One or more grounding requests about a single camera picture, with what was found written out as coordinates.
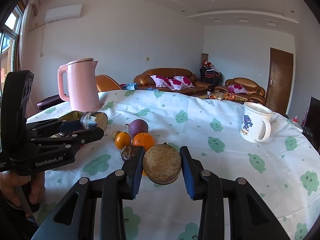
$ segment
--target coffee table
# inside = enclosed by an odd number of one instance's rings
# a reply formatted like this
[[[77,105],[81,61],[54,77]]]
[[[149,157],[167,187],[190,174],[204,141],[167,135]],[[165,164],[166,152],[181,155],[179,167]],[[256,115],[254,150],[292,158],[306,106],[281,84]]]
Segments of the coffee table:
[[[234,101],[236,103],[239,103],[241,105],[243,105],[245,102],[248,101],[247,98],[243,98],[241,97],[240,95],[237,95],[237,94],[228,94],[228,98],[225,98],[226,97],[226,94],[227,93],[221,93],[221,92],[213,92],[210,94],[210,97],[222,97],[224,98],[224,100],[227,100],[227,101]],[[198,94],[198,95],[194,95],[193,97],[197,97],[197,98],[200,98],[200,99],[207,99],[207,94]]]

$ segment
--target dried fruit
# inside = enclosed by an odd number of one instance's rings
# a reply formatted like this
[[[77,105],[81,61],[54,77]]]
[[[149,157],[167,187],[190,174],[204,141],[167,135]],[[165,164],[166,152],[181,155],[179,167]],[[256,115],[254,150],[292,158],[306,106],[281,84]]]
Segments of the dried fruit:
[[[149,150],[153,145],[155,145],[155,140],[151,134],[147,132],[138,133],[132,141],[135,146],[143,146],[144,150]]]
[[[148,132],[149,130],[147,122],[142,119],[136,119],[125,126],[128,126],[128,133],[131,138],[134,138],[138,133]]]
[[[112,132],[112,138],[113,138],[113,140],[116,139],[116,137],[117,137],[117,135],[118,135],[119,133],[121,133],[121,131],[113,131],[113,132]]]
[[[127,132],[121,132],[115,139],[116,147],[122,150],[124,147],[129,146],[131,143],[130,135]]]
[[[126,146],[122,149],[122,152],[120,153],[120,156],[122,160],[125,162],[127,160],[130,160],[134,157],[138,147],[134,145]]]

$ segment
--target ceiling light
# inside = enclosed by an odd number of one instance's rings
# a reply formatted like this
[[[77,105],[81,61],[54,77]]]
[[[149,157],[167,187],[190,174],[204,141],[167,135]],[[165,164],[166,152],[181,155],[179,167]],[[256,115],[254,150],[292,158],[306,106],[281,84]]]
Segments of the ceiling light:
[[[217,18],[209,18],[210,20],[213,20],[214,23],[222,23],[222,20],[220,20],[219,17]]]
[[[241,22],[241,23],[248,23],[249,22],[247,17],[236,17],[235,16],[235,18],[238,18],[239,22]]]
[[[267,25],[273,26],[273,27],[277,27],[277,21],[273,21],[273,20],[268,20],[265,19],[267,21]]]

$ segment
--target leather sofa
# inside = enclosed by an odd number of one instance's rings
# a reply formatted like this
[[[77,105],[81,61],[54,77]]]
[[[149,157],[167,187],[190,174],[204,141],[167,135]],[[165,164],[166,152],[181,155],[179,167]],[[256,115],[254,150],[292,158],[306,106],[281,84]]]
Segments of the leather sofa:
[[[96,83],[98,92],[121,90],[120,85],[113,78],[107,75],[96,76]]]
[[[169,88],[157,88],[155,82],[150,76],[159,75],[165,78],[173,78],[175,76],[187,76],[194,87],[184,88],[181,90],[170,90]],[[153,68],[149,69],[134,78],[134,82],[138,84],[137,89],[154,88],[159,91],[178,92],[187,96],[206,93],[209,88],[214,86],[209,83],[197,80],[197,76],[191,71],[184,68]]]
[[[248,102],[260,103],[262,105],[266,104],[265,90],[263,89],[263,87],[260,87],[256,82],[252,81],[251,79],[237,77],[233,79],[227,79],[224,84],[224,86],[216,86],[214,88],[214,91],[228,93],[228,86],[240,84],[248,91],[248,94],[240,93],[237,94],[238,96],[241,95],[241,97],[247,99]]]

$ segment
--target kettle handle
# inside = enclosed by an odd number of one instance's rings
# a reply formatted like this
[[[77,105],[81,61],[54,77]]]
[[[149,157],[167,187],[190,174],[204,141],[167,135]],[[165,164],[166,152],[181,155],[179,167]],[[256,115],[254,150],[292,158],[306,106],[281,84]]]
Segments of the kettle handle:
[[[63,90],[63,73],[67,72],[68,65],[64,64],[59,67],[58,69],[58,91],[59,91],[59,96],[63,101],[68,101],[70,102],[70,98],[64,94]]]

